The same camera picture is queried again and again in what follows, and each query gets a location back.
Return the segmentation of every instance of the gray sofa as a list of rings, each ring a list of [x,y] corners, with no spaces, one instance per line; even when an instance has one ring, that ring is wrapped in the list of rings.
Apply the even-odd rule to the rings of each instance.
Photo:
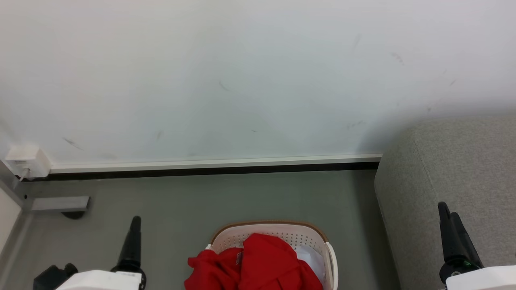
[[[383,155],[375,189],[403,290],[444,288],[439,201],[459,213],[485,266],[516,265],[516,116],[406,131]]]

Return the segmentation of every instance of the floor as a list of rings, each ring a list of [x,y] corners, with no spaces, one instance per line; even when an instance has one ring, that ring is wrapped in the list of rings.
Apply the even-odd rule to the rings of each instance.
[[[92,197],[81,220],[34,215],[6,283],[32,289],[50,265],[111,269],[131,218],[142,218],[148,290],[183,289],[196,256],[221,226],[256,219],[308,221],[335,249],[339,289],[399,289],[374,193],[374,170],[33,183],[33,196]]]

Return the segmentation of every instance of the white power outlet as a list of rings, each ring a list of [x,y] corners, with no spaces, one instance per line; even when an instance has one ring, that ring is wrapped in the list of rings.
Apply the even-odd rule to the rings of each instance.
[[[14,146],[11,148],[5,163],[12,173],[22,176],[24,170],[30,171],[26,178],[45,177],[50,172],[50,161],[38,146]]]

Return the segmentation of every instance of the red clothing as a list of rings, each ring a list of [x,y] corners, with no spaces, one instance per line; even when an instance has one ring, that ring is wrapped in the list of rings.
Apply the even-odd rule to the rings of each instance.
[[[217,255],[204,250],[195,258],[188,258],[193,268],[185,281],[186,290],[237,290],[240,282],[241,248],[230,248]]]
[[[252,234],[244,241],[239,290],[323,290],[314,271],[278,237]]]
[[[305,261],[282,239],[252,234],[242,249],[231,248],[220,255],[204,250],[189,258],[193,273],[186,290],[323,290]]]

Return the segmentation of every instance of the laundry basket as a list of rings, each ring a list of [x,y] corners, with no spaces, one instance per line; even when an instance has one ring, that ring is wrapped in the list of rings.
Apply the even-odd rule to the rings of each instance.
[[[338,267],[333,247],[328,242],[326,235],[309,223],[262,220],[229,224],[214,235],[206,250],[213,250],[220,254],[225,249],[243,248],[242,243],[253,233],[276,236],[290,244],[293,249],[301,245],[310,246],[324,258],[326,274],[322,284],[323,289],[337,289]]]

